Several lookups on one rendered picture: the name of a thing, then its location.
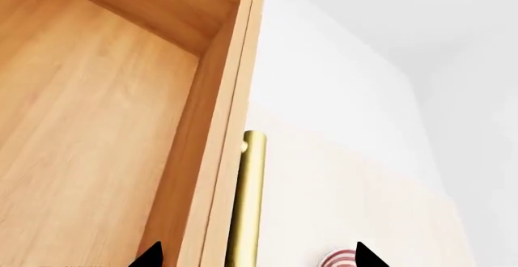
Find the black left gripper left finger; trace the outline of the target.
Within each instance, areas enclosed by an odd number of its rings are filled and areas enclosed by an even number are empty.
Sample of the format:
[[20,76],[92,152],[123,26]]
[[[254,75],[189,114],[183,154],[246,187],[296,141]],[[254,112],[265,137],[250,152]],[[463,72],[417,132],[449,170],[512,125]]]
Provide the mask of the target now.
[[128,267],[162,267],[163,249],[160,241],[155,242]]

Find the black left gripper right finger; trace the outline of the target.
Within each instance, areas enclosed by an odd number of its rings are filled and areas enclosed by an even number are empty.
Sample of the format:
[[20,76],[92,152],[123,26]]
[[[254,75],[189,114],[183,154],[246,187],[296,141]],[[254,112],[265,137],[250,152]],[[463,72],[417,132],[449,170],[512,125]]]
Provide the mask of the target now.
[[357,242],[355,250],[356,267],[389,267],[371,249],[362,242]]

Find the brass bar drawer handle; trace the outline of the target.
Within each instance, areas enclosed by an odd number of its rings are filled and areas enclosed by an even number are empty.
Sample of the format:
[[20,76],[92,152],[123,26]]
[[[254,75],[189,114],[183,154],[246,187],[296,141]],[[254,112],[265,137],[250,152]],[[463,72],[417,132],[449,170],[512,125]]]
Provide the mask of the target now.
[[267,137],[244,133],[225,267],[256,267]]

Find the light wooden drawer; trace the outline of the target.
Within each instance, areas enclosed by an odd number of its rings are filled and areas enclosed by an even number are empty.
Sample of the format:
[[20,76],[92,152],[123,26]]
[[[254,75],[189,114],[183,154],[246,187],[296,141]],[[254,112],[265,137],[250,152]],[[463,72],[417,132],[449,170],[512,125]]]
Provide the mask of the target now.
[[0,0],[0,267],[222,266],[264,0]]

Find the red white striped round object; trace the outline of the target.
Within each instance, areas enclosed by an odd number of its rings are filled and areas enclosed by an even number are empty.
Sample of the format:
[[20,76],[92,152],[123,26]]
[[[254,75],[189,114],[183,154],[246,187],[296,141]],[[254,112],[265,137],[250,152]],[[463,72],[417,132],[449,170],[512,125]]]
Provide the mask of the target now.
[[334,249],[322,257],[317,267],[357,267],[355,255],[353,249]]

